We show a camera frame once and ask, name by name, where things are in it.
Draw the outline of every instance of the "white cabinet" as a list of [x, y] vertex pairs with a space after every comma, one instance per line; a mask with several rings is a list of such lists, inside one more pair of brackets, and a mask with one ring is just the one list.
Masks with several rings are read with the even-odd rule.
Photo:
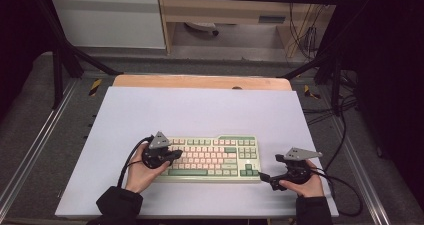
[[158, 0], [53, 0], [75, 46], [165, 49]]

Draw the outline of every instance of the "handheld controller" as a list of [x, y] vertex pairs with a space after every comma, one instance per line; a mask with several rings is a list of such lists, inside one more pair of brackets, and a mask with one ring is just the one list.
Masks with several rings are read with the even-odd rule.
[[171, 166], [175, 159], [181, 157], [183, 151], [169, 151], [168, 147], [170, 145], [171, 142], [159, 131], [149, 146], [144, 149], [142, 154], [143, 163], [150, 169], [158, 168], [166, 161], [169, 161]]
[[285, 156], [275, 155], [277, 162], [286, 164], [287, 172], [285, 174], [271, 177], [268, 174], [259, 172], [259, 177], [263, 182], [269, 183], [272, 190], [284, 191], [286, 188], [279, 184], [280, 180], [287, 180], [296, 184], [303, 184], [309, 180], [311, 168], [305, 159], [314, 157], [322, 157], [322, 153], [292, 148]]

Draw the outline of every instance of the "floor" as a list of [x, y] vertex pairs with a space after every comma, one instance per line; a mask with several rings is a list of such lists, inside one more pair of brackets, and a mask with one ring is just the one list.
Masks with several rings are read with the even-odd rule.
[[[275, 77], [283, 75], [307, 61], [302, 54], [287, 58], [282, 44], [275, 39], [276, 29], [272, 26], [217, 25], [220, 34], [215, 37], [205, 32], [194, 31], [179, 24], [175, 34], [173, 53], [166, 55], [163, 51], [140, 50], [102, 50], [87, 49], [106, 65], [129, 73], [168, 73], [168, 74], [203, 74], [203, 75], [237, 75]], [[61, 191], [66, 187], [73, 166], [78, 160], [84, 146], [85, 138], [90, 132], [90, 124], [101, 105], [107, 86], [113, 78], [99, 73], [88, 64], [87, 70], [78, 81], [75, 94], [61, 114], [62, 118], [55, 124], [54, 131], [46, 138], [43, 149], [37, 151], [39, 157], [30, 164], [31, 172], [26, 174], [26, 181], [17, 188], [13, 204], [2, 207], [7, 210], [3, 224], [84, 224], [82, 221], [67, 221], [54, 216]], [[53, 104], [53, 81], [51, 58], [41, 56], [34, 64], [34, 70], [25, 84], [24, 90], [14, 101], [6, 118], [0, 123], [0, 191], [7, 188], [13, 174], [27, 151], [43, 129], [44, 122], [51, 114]], [[316, 86], [313, 82], [315, 70], [302, 74], [291, 81], [293, 89], [298, 92], [304, 109], [324, 109], [328, 104], [324, 95], [327, 86]], [[102, 78], [96, 96], [88, 96], [91, 85], [96, 78]], [[305, 96], [305, 85], [311, 95]], [[342, 89], [343, 96], [348, 96], [350, 89]], [[340, 141], [338, 118], [331, 114], [309, 114], [305, 118], [310, 123], [311, 136], [317, 150], [324, 154], [333, 154]], [[348, 141], [354, 145], [359, 159], [365, 167], [373, 188], [376, 190], [383, 211], [390, 220], [388, 224], [424, 224], [423, 211], [403, 183], [395, 166], [390, 160], [377, 157], [375, 144], [367, 126], [361, 118], [360, 111], [353, 108], [345, 112]], [[322, 164], [329, 162], [330, 156], [322, 159]], [[343, 148], [335, 159], [331, 175], [337, 176], [362, 194], [358, 178], [349, 163], [349, 150]], [[356, 211], [358, 201], [352, 191], [343, 185], [336, 185], [336, 203], [340, 210]], [[372, 217], [372, 211], [364, 204], [359, 216], [341, 215], [334, 218], [335, 224], [379, 224]], [[272, 224], [288, 224], [288, 219], [272, 220]]]

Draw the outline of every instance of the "black sleeve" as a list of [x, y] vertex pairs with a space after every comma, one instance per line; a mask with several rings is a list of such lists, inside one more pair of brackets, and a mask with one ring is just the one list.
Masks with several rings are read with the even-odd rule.
[[297, 224], [330, 225], [330, 208], [325, 197], [298, 197], [296, 200]]
[[97, 200], [97, 207], [103, 215], [89, 221], [87, 225], [136, 224], [135, 219], [140, 213], [142, 203], [143, 197], [140, 194], [110, 187]]

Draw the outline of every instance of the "black controller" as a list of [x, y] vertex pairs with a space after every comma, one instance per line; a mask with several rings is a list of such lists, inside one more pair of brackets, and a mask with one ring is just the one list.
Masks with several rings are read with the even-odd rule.
[[181, 157], [183, 151], [169, 151], [169, 145], [169, 140], [161, 132], [158, 132], [143, 151], [143, 163], [150, 169], [158, 168], [166, 161], [169, 161], [169, 166], [171, 166], [175, 159]]
[[288, 160], [284, 158], [284, 155], [275, 155], [277, 162], [285, 163], [287, 166], [287, 173], [275, 177], [271, 177], [265, 173], [259, 173], [259, 177], [263, 182], [271, 184], [272, 190], [284, 191], [287, 188], [279, 184], [280, 180], [287, 180], [296, 184], [303, 184], [311, 177], [311, 168], [305, 160]]

